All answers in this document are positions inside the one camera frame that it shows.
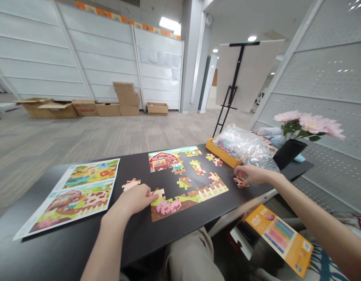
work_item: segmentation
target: carpet floor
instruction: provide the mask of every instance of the carpet floor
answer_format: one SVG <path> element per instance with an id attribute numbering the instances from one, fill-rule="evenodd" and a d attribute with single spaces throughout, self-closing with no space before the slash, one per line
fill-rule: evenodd
<path id="1" fill-rule="evenodd" d="M 0 216 L 50 167 L 203 144 L 218 109 L 205 114 L 34 119 L 22 107 L 0 114 Z M 253 113 L 231 110 L 226 125 L 248 128 Z"/>

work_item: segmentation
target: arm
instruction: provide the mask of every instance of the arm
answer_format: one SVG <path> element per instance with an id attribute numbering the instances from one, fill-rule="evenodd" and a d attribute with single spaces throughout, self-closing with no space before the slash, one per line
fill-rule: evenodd
<path id="1" fill-rule="evenodd" d="M 271 184 L 350 280 L 361 280 L 361 238 L 293 186 L 282 174 L 255 166 L 238 166 L 235 174 L 250 183 Z"/>
<path id="2" fill-rule="evenodd" d="M 158 199 L 149 186 L 136 185 L 122 193 L 102 217 L 100 232 L 94 244 L 81 281 L 119 280 L 123 233 L 130 217 Z"/>

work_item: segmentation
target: colorful border strip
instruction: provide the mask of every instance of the colorful border strip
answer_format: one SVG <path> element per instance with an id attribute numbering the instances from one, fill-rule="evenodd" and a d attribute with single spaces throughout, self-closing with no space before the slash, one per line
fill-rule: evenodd
<path id="1" fill-rule="evenodd" d="M 171 32 L 168 32 L 168 31 L 165 31 L 165 30 L 162 30 L 162 29 L 150 26 L 150 25 L 145 25 L 145 24 L 142 24 L 142 23 L 138 23 L 136 21 L 129 20 L 128 18 L 123 17 L 121 15 L 117 15 L 117 14 L 114 14 L 114 13 L 111 13 L 111 12 L 107 12 L 107 11 L 104 11 L 102 9 L 93 7 L 91 5 L 81 3 L 79 1 L 75 1 L 75 4 L 76 4 L 76 6 L 78 6 L 78 8 L 80 8 L 81 10 L 83 10 L 85 12 L 89 12 L 89 13 L 92 13 L 92 14 L 97 14 L 97 15 L 100 15 L 100 16 L 104 16 L 104 17 L 109 18 L 111 20 L 116 20 L 116 21 L 119 21 L 119 22 L 122 22 L 122 23 L 128 23 L 128 24 L 133 25 L 136 28 L 140 28 L 140 29 L 143 29 L 143 30 L 148 30 L 148 31 L 153 32 L 153 33 L 157 33 L 157 34 L 164 35 L 164 36 L 176 39 L 176 40 L 180 40 L 180 36 L 175 35 L 174 33 L 171 33 Z"/>

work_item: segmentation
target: black vase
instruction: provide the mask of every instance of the black vase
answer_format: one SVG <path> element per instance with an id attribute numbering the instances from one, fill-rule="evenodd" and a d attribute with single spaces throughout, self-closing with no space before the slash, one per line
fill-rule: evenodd
<path id="1" fill-rule="evenodd" d="M 294 139 L 286 141 L 273 157 L 279 170 L 284 169 L 307 146 L 306 143 Z"/>

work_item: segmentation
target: black easel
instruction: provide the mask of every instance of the black easel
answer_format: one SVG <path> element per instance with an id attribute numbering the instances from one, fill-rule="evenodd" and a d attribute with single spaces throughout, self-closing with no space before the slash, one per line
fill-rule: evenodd
<path id="1" fill-rule="evenodd" d="M 215 126 L 215 130 L 214 130 L 214 133 L 213 133 L 213 137 L 215 136 L 215 132 L 217 131 L 217 127 L 218 125 L 222 126 L 221 127 L 221 130 L 219 131 L 219 133 L 222 132 L 222 129 L 223 129 L 223 126 L 224 126 L 224 123 L 226 121 L 226 118 L 227 118 L 227 115 L 228 115 L 228 112 L 230 111 L 230 108 L 232 109 L 237 109 L 237 108 L 234 108 L 234 107 L 231 107 L 231 104 L 234 100 L 234 97 L 235 97 L 235 93 L 236 93 L 236 90 L 238 89 L 238 86 L 236 86 L 236 80 L 238 78 L 238 74 L 239 74 L 239 69 L 240 69 L 240 64 L 242 62 L 242 58 L 243 58 L 243 52 L 244 52 L 244 47 L 245 46 L 252 46 L 252 45 L 259 45 L 260 42 L 247 42 L 247 43 L 233 43 L 233 44 L 230 44 L 230 47 L 238 47 L 240 46 L 240 53 L 239 53 L 239 58 L 238 58 L 238 62 L 236 64 L 236 69 L 235 69 L 235 75 L 234 75 L 234 80 L 232 82 L 232 85 L 229 85 L 228 88 L 227 88 L 227 93 L 226 93 L 226 96 L 224 97 L 224 101 L 223 101 L 223 105 L 221 105 L 221 112 L 219 113 L 219 117 L 218 117 L 218 121 L 217 121 L 217 124 Z M 227 100 L 227 96 L 228 96 L 228 93 L 229 91 L 231 90 L 231 94 L 230 94 L 230 98 L 228 100 L 228 105 L 226 106 L 225 103 L 226 103 L 226 100 Z M 227 107 L 227 113 L 226 113 L 226 116 L 224 117 L 224 120 L 223 120 L 223 123 L 219 123 L 219 120 L 221 119 L 221 115 L 222 115 L 222 111 L 223 111 L 223 108 L 224 107 Z"/>

